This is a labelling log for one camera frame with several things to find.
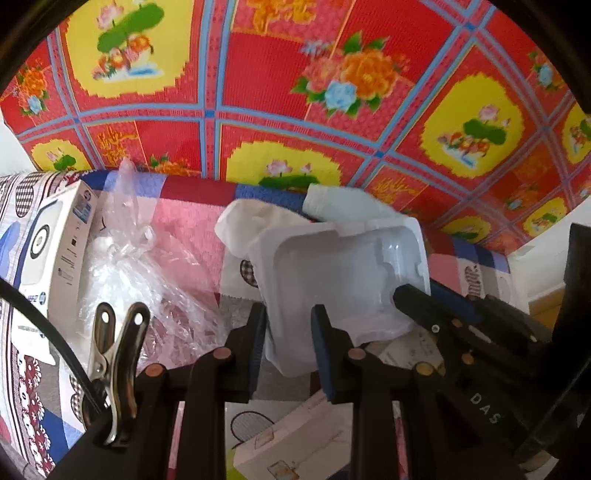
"white cloth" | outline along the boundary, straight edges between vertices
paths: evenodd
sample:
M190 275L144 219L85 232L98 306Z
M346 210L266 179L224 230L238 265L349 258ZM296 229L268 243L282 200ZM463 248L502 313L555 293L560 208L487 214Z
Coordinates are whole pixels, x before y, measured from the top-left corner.
M308 187L302 210L322 222L337 223L402 215L363 190L318 184Z
M234 257L248 260L248 248L264 230L308 223L301 215L272 203L238 199L222 212L214 231Z

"metal clip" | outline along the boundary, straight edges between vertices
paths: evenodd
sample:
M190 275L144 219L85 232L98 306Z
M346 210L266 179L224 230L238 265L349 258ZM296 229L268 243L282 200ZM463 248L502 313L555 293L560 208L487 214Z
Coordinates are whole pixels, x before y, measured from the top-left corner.
M150 311L143 303L134 303L125 316L115 342L115 312L108 303L96 308L90 347L89 378L103 398L109 397L112 412L111 431L105 445L125 446L131 436L138 412L134 395L135 370L139 352L150 324ZM85 428L95 418L82 399Z

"cardboard box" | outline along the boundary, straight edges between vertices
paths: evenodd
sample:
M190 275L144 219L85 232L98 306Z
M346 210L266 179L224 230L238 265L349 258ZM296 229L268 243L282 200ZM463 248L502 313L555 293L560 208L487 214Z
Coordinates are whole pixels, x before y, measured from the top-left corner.
M278 423L236 448L248 480L326 480L350 461L353 405L319 391Z
M78 319L78 285L97 197L79 180L41 203L17 264L14 286L63 334ZM12 310L12 343L55 365L47 338Z

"plastic bag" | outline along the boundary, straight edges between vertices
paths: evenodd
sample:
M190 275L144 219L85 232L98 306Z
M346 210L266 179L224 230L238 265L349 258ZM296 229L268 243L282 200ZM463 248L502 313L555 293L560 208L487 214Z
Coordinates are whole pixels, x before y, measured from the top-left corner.
M130 161L120 165L102 211L106 228L86 247L78 299L81 322L70 343L84 367L95 310L103 301L115 311L115 336L132 303L141 301L150 309L138 370L153 362L167 368L193 363L223 345L228 335L207 267L175 237L139 221L136 175Z

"black cable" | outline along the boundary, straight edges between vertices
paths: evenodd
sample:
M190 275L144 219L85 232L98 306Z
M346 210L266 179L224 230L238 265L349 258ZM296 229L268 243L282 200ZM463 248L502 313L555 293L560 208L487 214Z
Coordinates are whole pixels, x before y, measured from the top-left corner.
M60 335L60 332L57 331L51 322L22 293L2 277L0 277L0 297L21 312L53 344L61 357L66 361L67 366L70 367L70 371L74 374L76 380L78 380L95 414L100 415L105 410L104 402L93 388L88 375L84 372L82 365L80 365L74 352L72 352L64 337Z

